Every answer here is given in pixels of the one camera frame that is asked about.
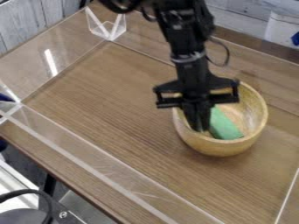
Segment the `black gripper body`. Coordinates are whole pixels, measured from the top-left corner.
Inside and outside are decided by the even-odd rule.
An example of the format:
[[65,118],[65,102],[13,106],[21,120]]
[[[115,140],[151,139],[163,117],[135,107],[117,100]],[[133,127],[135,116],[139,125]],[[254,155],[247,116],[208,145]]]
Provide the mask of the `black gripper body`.
[[159,109],[182,107],[184,103],[212,107],[220,103],[239,102],[239,81],[211,73],[206,52],[175,55],[178,79],[153,88]]

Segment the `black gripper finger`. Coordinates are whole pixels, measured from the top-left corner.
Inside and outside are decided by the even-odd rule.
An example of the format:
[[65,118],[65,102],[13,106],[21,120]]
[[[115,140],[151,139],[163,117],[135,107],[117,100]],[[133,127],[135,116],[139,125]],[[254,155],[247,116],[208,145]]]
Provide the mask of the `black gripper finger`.
[[182,109],[191,129],[202,131],[200,106],[198,104],[184,103]]
[[202,130],[206,131],[211,126],[211,105],[208,103],[203,103],[200,105],[200,124]]

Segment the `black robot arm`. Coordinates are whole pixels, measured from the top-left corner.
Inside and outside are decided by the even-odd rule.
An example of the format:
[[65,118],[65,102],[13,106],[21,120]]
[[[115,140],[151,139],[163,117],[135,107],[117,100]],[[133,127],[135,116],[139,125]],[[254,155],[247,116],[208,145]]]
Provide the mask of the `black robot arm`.
[[145,20],[159,24],[178,78],[153,87],[156,107],[180,109],[192,130],[208,130],[211,108],[239,101],[239,81],[222,78],[210,70],[204,44],[211,40],[215,24],[204,0],[97,1],[116,14],[139,10]]

